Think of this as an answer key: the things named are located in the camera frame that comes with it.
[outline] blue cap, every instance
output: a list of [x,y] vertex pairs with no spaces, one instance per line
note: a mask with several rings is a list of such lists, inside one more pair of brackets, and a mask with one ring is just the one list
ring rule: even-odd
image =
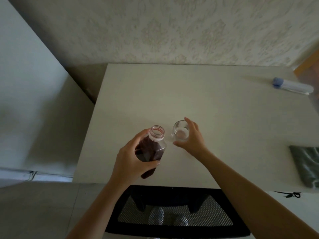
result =
[[284,83],[284,79],[283,78],[277,78],[275,77],[273,80],[272,80],[272,85],[274,88],[277,88],[279,89],[282,84]]

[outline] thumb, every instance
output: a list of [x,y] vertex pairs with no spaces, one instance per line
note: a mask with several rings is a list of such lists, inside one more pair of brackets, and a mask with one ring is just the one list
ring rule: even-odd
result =
[[155,160],[152,162],[143,162],[143,164],[145,165],[145,170],[148,171],[150,169],[155,169],[160,164],[160,161]]
[[180,148],[184,148],[184,142],[181,142],[181,141],[174,141],[173,144],[175,146],[178,146]]

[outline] white tube with blue cap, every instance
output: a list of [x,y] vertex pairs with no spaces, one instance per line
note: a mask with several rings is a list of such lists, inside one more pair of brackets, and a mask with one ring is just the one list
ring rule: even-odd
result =
[[275,77],[272,80],[272,85],[277,89],[286,89],[292,92],[296,92],[299,94],[309,95],[314,91],[314,88],[311,85],[302,84],[299,82],[294,82],[290,80],[284,80],[282,78]]

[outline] hand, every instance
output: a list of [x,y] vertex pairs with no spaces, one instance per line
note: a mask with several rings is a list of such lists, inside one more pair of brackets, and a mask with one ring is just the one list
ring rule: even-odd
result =
[[143,173],[150,169],[154,169],[160,164],[160,161],[142,162],[135,155],[135,148],[141,138],[148,133],[149,129],[145,129],[133,137],[117,154],[113,172],[110,181],[114,181],[118,185],[129,187]]
[[185,117],[185,121],[189,127],[189,137],[187,141],[174,141],[173,144],[184,148],[189,154],[198,159],[199,155],[208,151],[208,149],[205,146],[204,138],[199,131],[197,123],[189,120],[187,117]]

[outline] person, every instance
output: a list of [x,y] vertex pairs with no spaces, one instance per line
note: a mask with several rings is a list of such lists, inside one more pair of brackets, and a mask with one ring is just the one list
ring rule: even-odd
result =
[[[208,169],[255,238],[319,238],[305,222],[219,160],[205,146],[197,123],[186,117],[185,120],[189,138],[186,142],[175,141],[174,145],[185,149]],[[109,182],[67,239],[102,238],[122,193],[144,172],[159,165],[159,161],[142,162],[135,156],[135,147],[147,132],[148,129],[139,132],[119,150]]]

